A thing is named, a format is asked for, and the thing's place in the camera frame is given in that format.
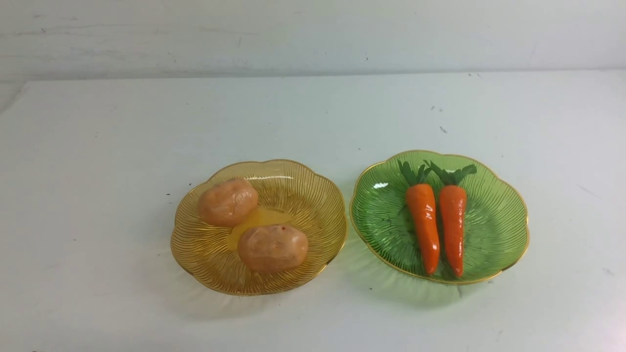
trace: carrot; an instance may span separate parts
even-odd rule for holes
[[[446,257],[454,275],[461,277],[463,276],[463,230],[468,196],[458,184],[463,177],[476,173],[476,166],[468,165],[454,172],[447,172],[441,170],[433,162],[425,162],[444,185],[439,193],[439,211],[443,221],[443,242],[446,246]]]
[[[436,205],[433,188],[426,183],[426,177],[430,169],[425,170],[422,165],[415,174],[409,163],[398,161],[400,171],[409,183],[406,190],[406,205],[409,207],[411,217],[415,223],[419,250],[424,259],[424,268],[428,275],[434,274],[439,264],[439,235],[437,233],[437,220],[435,218]]]

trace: white table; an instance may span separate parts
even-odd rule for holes
[[[0,350],[626,351],[625,137],[624,71],[28,83],[0,116]],[[415,148],[524,196],[515,267],[422,282],[350,229],[310,283],[238,298],[170,254],[179,200],[224,165],[298,160],[348,201]]]

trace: white surface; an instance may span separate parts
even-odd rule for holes
[[[0,116],[0,350],[623,352],[625,96],[624,71],[30,83]],[[522,261],[458,291],[351,229],[307,285],[234,298],[170,254],[178,201],[226,164],[295,159],[349,199],[412,148],[521,192]]]
[[[18,95],[22,85],[18,83],[0,82],[0,113],[11,105],[13,99]]]
[[[3,0],[0,80],[626,68],[624,0]]]

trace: potato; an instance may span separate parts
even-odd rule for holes
[[[200,196],[198,214],[209,225],[233,227],[257,206],[257,190],[244,179],[232,179],[214,185]]]
[[[244,264],[261,274],[295,269],[304,262],[308,250],[307,236],[285,224],[248,229],[237,246]]]

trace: carrot top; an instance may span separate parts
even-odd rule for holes
[[[400,166],[400,172],[411,187],[419,184],[425,184],[426,177],[428,177],[428,174],[431,171],[430,168],[426,168],[426,165],[422,165],[419,167],[418,172],[414,173],[408,162],[402,163],[400,160],[398,160],[398,166]]]
[[[444,186],[459,185],[459,183],[461,183],[461,180],[463,180],[463,177],[476,173],[476,165],[474,164],[467,165],[464,168],[460,168],[454,172],[448,172],[445,170],[441,170],[433,162],[427,162],[426,160],[424,160],[424,162],[426,163],[426,165],[428,165],[429,169],[432,170],[435,175],[437,175],[441,179]]]

